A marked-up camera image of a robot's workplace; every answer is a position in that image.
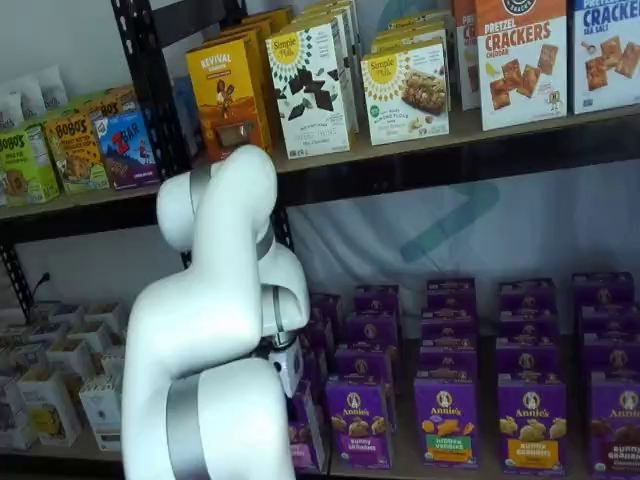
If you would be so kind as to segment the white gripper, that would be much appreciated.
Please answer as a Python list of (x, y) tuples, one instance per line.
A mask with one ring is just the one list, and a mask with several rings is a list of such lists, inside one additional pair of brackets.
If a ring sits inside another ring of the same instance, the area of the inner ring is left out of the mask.
[(295, 394), (303, 375), (303, 355), (299, 341), (274, 348), (269, 353), (269, 361), (276, 369), (288, 398)]

